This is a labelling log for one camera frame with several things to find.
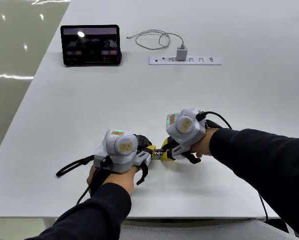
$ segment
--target tablet screen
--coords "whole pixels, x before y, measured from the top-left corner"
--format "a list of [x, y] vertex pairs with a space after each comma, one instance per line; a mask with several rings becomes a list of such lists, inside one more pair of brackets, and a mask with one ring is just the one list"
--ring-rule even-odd
[[62, 47], [65, 64], [117, 64], [118, 27], [63, 26]]

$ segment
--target power adapter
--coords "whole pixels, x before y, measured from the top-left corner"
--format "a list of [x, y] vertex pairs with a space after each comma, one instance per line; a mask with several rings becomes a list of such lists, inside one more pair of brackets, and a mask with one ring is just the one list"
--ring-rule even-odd
[[188, 48], [183, 44], [177, 48], [176, 51], [176, 61], [186, 61], [186, 57], [188, 56]]

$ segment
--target black sleeve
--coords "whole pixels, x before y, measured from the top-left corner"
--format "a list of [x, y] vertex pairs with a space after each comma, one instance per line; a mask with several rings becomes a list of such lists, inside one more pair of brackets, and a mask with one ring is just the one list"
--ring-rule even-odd
[[28, 240], [115, 240], [131, 210], [131, 197], [120, 185], [106, 183], [93, 197], [60, 216], [53, 226]]
[[299, 138], [263, 131], [220, 129], [210, 152], [251, 184], [299, 234]]

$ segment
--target hand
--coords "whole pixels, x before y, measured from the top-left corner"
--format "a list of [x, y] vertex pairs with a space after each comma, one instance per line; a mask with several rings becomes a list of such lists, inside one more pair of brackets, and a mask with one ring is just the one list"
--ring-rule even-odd
[[[92, 166], [89, 171], [89, 175], [87, 178], [87, 184], [90, 184], [92, 181], [92, 176], [96, 170], [96, 167]], [[132, 166], [130, 170], [124, 173], [112, 173], [106, 178], [103, 184], [106, 183], [114, 183], [123, 187], [130, 196], [132, 196], [134, 191], [134, 176], [139, 171], [139, 168], [136, 166]]]
[[207, 128], [205, 136], [197, 143], [191, 146], [190, 152], [196, 153], [197, 158], [201, 158], [203, 155], [211, 156], [210, 141], [212, 135], [219, 130], [218, 128]]

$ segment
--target tablet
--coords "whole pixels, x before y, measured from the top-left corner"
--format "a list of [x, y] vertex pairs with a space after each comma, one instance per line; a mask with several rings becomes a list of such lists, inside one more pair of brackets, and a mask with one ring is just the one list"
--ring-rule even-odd
[[122, 55], [118, 25], [64, 25], [60, 27], [66, 66], [119, 65]]

